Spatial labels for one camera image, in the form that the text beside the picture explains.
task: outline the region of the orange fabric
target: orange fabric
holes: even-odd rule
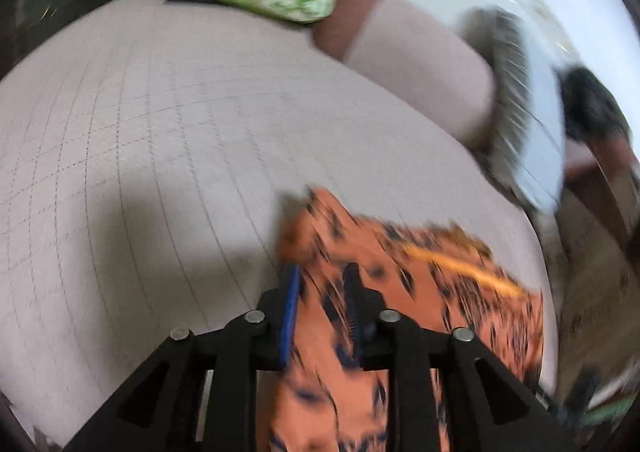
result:
[[[363,371],[353,358],[342,271],[358,264],[365,287],[421,327],[471,327],[520,379],[542,362],[542,296],[501,295],[475,279],[408,255],[404,245],[435,251],[514,282],[480,241],[459,228],[409,229],[354,217],[326,190],[286,230],[279,257],[302,270],[294,345],[278,386],[272,451],[373,452],[386,441],[388,374]],[[446,411],[434,381],[440,443],[448,451]]]

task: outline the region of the black cloth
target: black cloth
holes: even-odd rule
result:
[[[579,142],[623,132],[629,125],[607,87],[586,67],[575,67],[562,78],[566,135]]]

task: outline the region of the blue strip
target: blue strip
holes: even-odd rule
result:
[[[284,318],[282,320],[282,331],[280,333],[280,364],[283,368],[285,368],[289,362],[291,347],[293,345],[293,333],[296,326],[299,295],[300,268],[296,264],[293,266],[293,272],[291,273],[287,302],[284,308]]]

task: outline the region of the folded cloth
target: folded cloth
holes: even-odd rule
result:
[[[447,333],[470,327],[521,380],[540,370],[542,295],[515,285],[490,250],[457,227],[411,229],[355,217],[318,189],[284,232],[279,257],[299,265],[302,277],[291,357],[276,391],[272,451],[385,449],[388,372],[358,365],[343,278],[353,270],[349,263],[357,263],[363,285],[380,291],[388,308],[421,327]],[[465,269],[485,279],[463,274]],[[514,286],[510,294],[496,288],[505,282]],[[432,370],[431,378],[440,445],[448,451],[438,372]]]
[[[616,99],[586,67],[573,67],[562,77],[566,135],[576,141],[602,139],[631,129]]]

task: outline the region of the grid lined surface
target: grid lined surface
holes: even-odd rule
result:
[[[225,7],[116,0],[0,83],[0,388],[65,443],[172,327],[222,327],[276,282],[291,198],[455,221],[543,288],[526,217],[456,141],[313,50]]]

